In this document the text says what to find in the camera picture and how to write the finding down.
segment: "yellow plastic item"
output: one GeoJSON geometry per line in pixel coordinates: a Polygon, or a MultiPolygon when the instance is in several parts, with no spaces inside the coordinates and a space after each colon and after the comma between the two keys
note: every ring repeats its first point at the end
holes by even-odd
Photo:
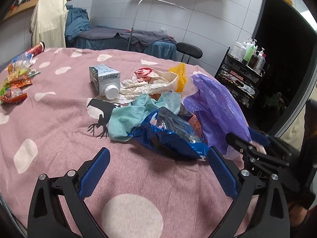
{"type": "Polygon", "coordinates": [[[177,82],[177,89],[175,90],[176,92],[182,92],[185,84],[187,82],[187,79],[185,77],[186,74],[186,66],[185,63],[180,63],[176,67],[172,67],[168,70],[169,72],[176,73],[179,76],[178,82],[177,82]]]}

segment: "person's hand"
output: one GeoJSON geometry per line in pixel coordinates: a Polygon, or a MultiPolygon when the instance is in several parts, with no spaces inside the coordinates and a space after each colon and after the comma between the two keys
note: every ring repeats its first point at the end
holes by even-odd
{"type": "Polygon", "coordinates": [[[288,203],[288,208],[292,207],[291,211],[289,212],[289,223],[291,227],[298,227],[304,221],[308,210],[304,207],[294,203],[288,203]]]}

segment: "white bottle cap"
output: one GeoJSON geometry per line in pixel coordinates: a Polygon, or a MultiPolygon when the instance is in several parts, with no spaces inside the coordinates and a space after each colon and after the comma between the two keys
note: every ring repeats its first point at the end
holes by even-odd
{"type": "Polygon", "coordinates": [[[102,94],[106,96],[107,99],[115,99],[119,95],[119,89],[116,85],[104,86],[102,94]]]}

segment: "blue gripper pad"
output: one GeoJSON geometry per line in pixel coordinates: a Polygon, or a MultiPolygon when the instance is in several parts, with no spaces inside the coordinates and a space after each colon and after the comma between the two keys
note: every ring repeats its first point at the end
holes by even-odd
{"type": "Polygon", "coordinates": [[[237,198],[237,180],[232,175],[225,162],[213,148],[209,148],[207,158],[212,171],[215,173],[224,193],[233,199],[237,198]]]}
{"type": "Polygon", "coordinates": [[[110,151],[104,149],[80,180],[80,190],[78,195],[82,200],[92,195],[109,163],[110,151]]]}
{"type": "Polygon", "coordinates": [[[256,141],[257,143],[261,144],[263,147],[268,147],[271,142],[264,134],[257,132],[255,130],[252,130],[249,128],[251,139],[256,141]]]}

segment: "blue blanket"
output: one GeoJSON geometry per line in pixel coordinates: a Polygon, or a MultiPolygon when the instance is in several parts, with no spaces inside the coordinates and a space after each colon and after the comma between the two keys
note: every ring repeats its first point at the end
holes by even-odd
{"type": "Polygon", "coordinates": [[[65,40],[74,42],[79,33],[90,30],[90,22],[86,9],[73,8],[72,5],[66,5],[68,15],[66,19],[65,40]]]}

